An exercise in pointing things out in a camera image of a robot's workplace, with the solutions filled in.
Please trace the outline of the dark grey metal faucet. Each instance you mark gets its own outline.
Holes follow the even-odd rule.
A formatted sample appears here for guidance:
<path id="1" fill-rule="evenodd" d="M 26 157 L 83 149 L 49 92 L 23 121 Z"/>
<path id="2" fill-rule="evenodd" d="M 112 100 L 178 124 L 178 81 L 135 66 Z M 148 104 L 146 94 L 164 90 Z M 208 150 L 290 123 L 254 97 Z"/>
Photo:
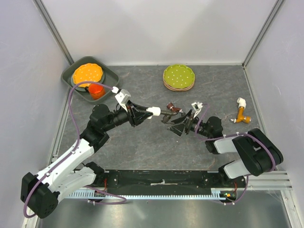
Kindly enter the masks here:
<path id="1" fill-rule="evenodd" d="M 161 110 L 161 115 L 163 115 L 163 118 L 162 118 L 162 123 L 163 124 L 167 124 L 168 121 L 171 119 L 172 116 L 175 116 L 177 115 L 178 113 L 177 112 L 172 112 L 172 111 L 165 111 L 165 110 Z"/>

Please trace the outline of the white pvc elbow fitting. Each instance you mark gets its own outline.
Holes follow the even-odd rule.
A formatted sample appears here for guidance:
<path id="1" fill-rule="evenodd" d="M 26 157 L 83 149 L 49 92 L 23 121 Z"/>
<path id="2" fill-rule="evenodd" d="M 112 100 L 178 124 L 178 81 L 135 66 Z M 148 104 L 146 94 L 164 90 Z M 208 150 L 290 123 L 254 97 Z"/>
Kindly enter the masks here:
<path id="1" fill-rule="evenodd" d="M 151 112 L 153 116 L 159 116 L 161 115 L 161 109 L 159 107 L 148 107 L 146 109 L 147 112 Z"/>

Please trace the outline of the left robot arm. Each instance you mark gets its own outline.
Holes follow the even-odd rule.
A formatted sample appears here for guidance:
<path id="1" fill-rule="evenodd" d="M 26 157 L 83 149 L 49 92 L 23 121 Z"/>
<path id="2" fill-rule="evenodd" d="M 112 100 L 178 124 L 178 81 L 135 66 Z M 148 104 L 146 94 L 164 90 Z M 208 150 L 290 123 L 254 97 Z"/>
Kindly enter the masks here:
<path id="1" fill-rule="evenodd" d="M 20 198 L 24 202 L 24 216 L 43 219 L 55 210 L 59 202 L 79 188 L 91 184 L 101 186 L 104 170 L 96 163 L 88 163 L 77 173 L 72 171 L 106 143 L 109 139 L 107 131 L 126 122 L 137 126 L 160 114 L 159 107 L 144 107 L 130 101 L 113 112 L 105 104 L 96 105 L 87 127 L 64 154 L 37 174 L 29 172 L 22 178 Z"/>

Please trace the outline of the orange faucet with white elbow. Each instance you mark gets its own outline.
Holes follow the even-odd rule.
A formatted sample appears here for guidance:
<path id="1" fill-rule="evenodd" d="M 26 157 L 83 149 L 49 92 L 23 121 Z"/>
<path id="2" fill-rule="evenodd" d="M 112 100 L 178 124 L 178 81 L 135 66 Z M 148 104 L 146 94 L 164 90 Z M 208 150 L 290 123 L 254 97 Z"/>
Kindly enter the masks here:
<path id="1" fill-rule="evenodd" d="M 246 101 L 245 99 L 239 97 L 237 99 L 237 103 L 238 103 L 238 114 L 237 117 L 234 119 L 230 119 L 231 122 L 233 123 L 240 123 L 240 122 L 244 122 L 246 124 L 251 122 L 251 117 L 244 115 L 244 111 L 246 108 Z"/>

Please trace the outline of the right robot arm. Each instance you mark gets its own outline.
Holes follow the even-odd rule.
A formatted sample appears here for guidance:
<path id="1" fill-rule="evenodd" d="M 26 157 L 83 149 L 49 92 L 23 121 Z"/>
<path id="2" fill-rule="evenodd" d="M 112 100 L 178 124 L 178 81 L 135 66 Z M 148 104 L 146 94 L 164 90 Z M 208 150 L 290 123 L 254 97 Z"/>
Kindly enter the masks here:
<path id="1" fill-rule="evenodd" d="M 271 172 L 284 161 L 281 151 L 258 128 L 245 133 L 224 135 L 221 119 L 210 117 L 206 122 L 195 117 L 192 111 L 183 113 L 172 120 L 168 130 L 181 136 L 194 132 L 201 139 L 207 150 L 216 155 L 237 153 L 239 159 L 219 168 L 218 183 L 230 186 L 241 176 L 259 176 Z"/>

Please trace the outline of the maroon faucet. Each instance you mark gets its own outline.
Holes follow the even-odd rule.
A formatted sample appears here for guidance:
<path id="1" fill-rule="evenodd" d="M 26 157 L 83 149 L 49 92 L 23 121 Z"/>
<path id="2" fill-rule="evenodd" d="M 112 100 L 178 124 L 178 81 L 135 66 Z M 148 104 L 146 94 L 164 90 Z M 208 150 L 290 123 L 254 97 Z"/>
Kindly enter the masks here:
<path id="1" fill-rule="evenodd" d="M 167 109 L 170 110 L 174 114 L 183 113 L 183 110 L 181 108 L 176 107 L 173 103 L 168 103 Z"/>

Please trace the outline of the dark green square tray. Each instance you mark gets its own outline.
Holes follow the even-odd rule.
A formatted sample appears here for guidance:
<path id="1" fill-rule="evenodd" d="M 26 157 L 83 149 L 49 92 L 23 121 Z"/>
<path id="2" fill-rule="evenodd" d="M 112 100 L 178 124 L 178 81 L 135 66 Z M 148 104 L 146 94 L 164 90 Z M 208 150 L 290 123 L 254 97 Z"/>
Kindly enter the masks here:
<path id="1" fill-rule="evenodd" d="M 76 61 L 75 63 L 73 63 L 71 66 L 69 66 L 61 74 L 61 80 L 68 87 L 72 88 L 74 86 L 74 84 L 72 84 L 73 73 L 81 65 L 84 65 L 84 64 L 87 64 L 87 63 L 97 64 L 102 68 L 103 77 L 102 77 L 100 83 L 102 83 L 106 86 L 118 86 L 119 81 L 120 81 L 119 76 L 115 72 L 113 72 L 111 69 L 109 69 L 108 66 L 106 66 L 105 64 L 103 64 L 98 59 L 96 59 L 95 57 L 92 57 L 92 56 L 83 57 L 83 58 L 79 59 L 78 61 Z M 81 89 L 81 90 L 75 89 L 73 94 L 77 94 L 79 97 L 81 97 L 82 99 L 84 99 L 88 103 L 96 105 L 96 104 L 101 104 L 104 100 L 106 100 L 112 94 L 112 92 L 109 89 L 106 88 L 105 89 L 105 94 L 97 100 L 94 100 L 91 97 L 91 95 L 87 91 L 85 91 L 84 89 Z"/>

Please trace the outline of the orange mug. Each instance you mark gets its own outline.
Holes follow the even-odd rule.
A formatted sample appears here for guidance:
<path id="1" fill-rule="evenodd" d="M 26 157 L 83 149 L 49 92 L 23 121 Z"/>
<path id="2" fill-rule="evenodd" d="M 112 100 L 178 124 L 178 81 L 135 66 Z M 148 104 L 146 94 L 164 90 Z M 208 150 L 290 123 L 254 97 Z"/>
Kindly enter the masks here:
<path id="1" fill-rule="evenodd" d="M 93 100 L 97 100 L 104 96 L 105 88 L 100 83 L 87 83 L 85 90 L 90 94 Z"/>

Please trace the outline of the green polka dot plate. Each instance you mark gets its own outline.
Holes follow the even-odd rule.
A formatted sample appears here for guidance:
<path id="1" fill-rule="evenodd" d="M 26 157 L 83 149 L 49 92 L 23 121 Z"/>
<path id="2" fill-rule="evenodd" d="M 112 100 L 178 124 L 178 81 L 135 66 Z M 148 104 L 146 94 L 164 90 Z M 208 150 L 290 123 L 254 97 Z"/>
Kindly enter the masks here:
<path id="1" fill-rule="evenodd" d="M 186 80 L 195 80 L 195 73 L 193 70 L 182 64 L 175 64 L 168 66 L 163 72 L 163 79 L 180 78 Z"/>

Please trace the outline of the orange polka dot plate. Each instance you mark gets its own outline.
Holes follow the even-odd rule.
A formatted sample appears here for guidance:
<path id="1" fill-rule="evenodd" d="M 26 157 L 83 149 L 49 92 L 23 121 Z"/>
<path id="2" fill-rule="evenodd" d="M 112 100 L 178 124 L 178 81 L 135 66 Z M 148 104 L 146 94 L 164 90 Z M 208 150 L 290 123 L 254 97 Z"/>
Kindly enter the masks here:
<path id="1" fill-rule="evenodd" d="M 75 85 L 84 81 L 88 81 L 89 83 L 84 83 L 78 86 L 85 88 L 91 85 L 90 82 L 100 82 L 103 78 L 103 75 L 103 70 L 98 64 L 87 63 L 81 65 L 74 71 L 72 75 L 72 81 Z"/>

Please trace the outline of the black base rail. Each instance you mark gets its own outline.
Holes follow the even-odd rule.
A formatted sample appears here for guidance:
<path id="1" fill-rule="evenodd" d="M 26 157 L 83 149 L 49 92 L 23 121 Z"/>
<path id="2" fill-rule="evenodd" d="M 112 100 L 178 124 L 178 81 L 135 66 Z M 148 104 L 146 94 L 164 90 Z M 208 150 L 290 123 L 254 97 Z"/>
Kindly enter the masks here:
<path id="1" fill-rule="evenodd" d="M 100 177 L 109 193 L 129 196 L 209 195 L 225 185 L 207 171 L 109 170 Z"/>

